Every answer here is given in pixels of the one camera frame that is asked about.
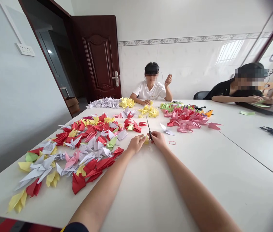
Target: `chair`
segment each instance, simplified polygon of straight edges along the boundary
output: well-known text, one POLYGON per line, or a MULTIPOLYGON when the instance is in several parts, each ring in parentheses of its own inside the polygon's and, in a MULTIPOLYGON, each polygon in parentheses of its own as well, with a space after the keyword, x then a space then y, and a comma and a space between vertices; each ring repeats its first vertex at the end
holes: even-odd
POLYGON ((265 84, 264 89, 262 92, 262 94, 266 97, 273 97, 273 91, 269 94, 268 96, 268 92, 273 89, 273 82, 268 82, 267 84, 265 84))
POLYGON ((194 100, 202 100, 210 91, 200 91, 194 95, 194 100))

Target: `wall socket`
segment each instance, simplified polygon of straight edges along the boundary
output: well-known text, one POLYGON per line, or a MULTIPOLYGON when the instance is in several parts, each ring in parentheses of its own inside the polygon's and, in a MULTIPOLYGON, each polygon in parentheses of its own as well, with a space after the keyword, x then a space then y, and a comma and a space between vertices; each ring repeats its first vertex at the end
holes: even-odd
POLYGON ((18 48, 20 54, 22 54, 22 55, 35 56, 34 51, 33 51, 32 47, 30 47, 30 46, 16 43, 16 47, 18 48))

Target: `scissors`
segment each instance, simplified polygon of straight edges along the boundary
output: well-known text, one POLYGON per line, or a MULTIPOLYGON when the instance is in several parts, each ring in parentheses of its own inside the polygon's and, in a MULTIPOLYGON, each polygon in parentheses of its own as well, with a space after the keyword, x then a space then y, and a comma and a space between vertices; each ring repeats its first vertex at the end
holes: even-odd
POLYGON ((152 139, 152 133, 150 132, 150 128, 149 128, 149 124, 148 124, 147 115, 145 115, 145 116, 146 116, 146 121, 147 121, 148 129, 149 129, 149 137, 153 141, 153 139, 152 139))

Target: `laptop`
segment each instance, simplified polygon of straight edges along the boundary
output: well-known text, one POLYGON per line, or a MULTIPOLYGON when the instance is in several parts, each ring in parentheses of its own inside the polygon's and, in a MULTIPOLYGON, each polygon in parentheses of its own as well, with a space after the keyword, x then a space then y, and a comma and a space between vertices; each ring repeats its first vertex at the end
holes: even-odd
POLYGON ((246 103, 246 102, 236 102, 236 104, 239 106, 248 108, 250 110, 262 113, 262 114, 273 115, 273 105, 264 104, 269 107, 261 107, 261 106, 254 105, 252 103, 246 103))

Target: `black cap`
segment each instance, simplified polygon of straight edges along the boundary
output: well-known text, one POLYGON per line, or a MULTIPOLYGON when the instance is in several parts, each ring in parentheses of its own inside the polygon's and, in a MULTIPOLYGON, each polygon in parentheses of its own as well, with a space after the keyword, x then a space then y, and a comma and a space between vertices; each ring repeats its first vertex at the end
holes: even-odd
POLYGON ((268 76, 269 70, 265 69, 262 63, 248 63, 238 68, 238 77, 246 74, 248 77, 264 77, 268 76))

